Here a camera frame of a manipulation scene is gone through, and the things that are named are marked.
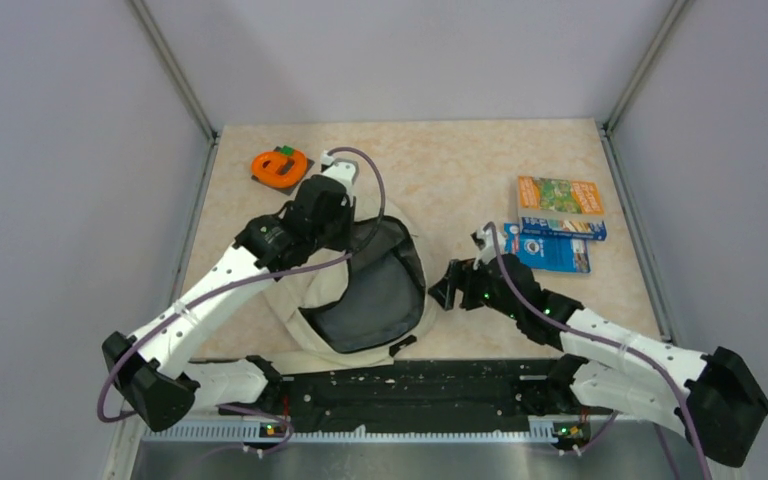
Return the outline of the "blue illustrated cover book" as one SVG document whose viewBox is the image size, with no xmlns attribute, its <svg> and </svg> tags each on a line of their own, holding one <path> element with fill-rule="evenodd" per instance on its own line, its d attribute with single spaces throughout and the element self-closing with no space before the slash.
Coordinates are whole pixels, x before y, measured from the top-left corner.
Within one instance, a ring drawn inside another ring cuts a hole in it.
<svg viewBox="0 0 768 480">
<path fill-rule="evenodd" d="M 607 228 L 604 222 L 522 217 L 520 227 L 523 233 L 537 236 L 587 241 L 605 241 L 607 238 Z"/>
</svg>

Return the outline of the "orange green book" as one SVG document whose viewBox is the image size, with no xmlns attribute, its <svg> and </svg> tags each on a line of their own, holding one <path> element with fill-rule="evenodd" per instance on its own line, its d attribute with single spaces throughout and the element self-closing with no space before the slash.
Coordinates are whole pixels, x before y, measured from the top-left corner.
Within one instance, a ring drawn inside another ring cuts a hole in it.
<svg viewBox="0 0 768 480">
<path fill-rule="evenodd" d="M 605 215 L 599 189 L 589 181 L 519 176 L 516 198 L 522 216 L 571 219 Z"/>
</svg>

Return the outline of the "cream canvas backpack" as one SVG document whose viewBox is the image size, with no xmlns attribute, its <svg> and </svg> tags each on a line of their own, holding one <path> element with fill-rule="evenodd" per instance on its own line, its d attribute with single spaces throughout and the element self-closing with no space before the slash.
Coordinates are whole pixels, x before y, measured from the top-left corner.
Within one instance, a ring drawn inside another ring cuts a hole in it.
<svg viewBox="0 0 768 480">
<path fill-rule="evenodd" d="M 373 224 L 378 212 L 384 218 Z M 428 236 L 395 203 L 357 201 L 351 243 L 371 243 L 338 265 L 287 276 L 264 292 L 269 308 L 299 348 L 267 353 L 280 373 L 390 365 L 398 351 L 424 336 L 438 307 L 428 288 L 443 274 Z"/>
</svg>

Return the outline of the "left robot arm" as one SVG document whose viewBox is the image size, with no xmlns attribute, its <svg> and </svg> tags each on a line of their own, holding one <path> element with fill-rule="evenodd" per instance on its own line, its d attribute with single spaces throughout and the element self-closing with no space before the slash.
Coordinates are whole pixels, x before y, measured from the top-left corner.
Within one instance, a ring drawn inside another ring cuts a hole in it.
<svg viewBox="0 0 768 480">
<path fill-rule="evenodd" d="M 104 393 L 116 389 L 153 432 L 193 409 L 244 403 L 257 413 L 279 404 L 280 386 L 249 360 L 194 364 L 192 356 L 253 297 L 281 278 L 314 271 L 321 249 L 348 260 L 356 174 L 329 170 L 304 180 L 276 214 L 252 219 L 220 260 L 159 317 L 102 344 Z"/>
</svg>

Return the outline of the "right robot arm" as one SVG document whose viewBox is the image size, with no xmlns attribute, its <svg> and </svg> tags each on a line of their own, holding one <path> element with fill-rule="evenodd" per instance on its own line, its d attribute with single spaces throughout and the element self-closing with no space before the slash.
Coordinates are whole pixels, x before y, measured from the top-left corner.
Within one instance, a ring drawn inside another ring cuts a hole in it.
<svg viewBox="0 0 768 480">
<path fill-rule="evenodd" d="M 511 254 L 453 260 L 428 293 L 445 310 L 495 310 L 530 340 L 562 352 L 546 385 L 560 412 L 582 405 L 648 420 L 732 468 L 744 465 L 768 415 L 767 396 L 734 351 L 686 350 L 631 331 L 542 288 Z"/>
</svg>

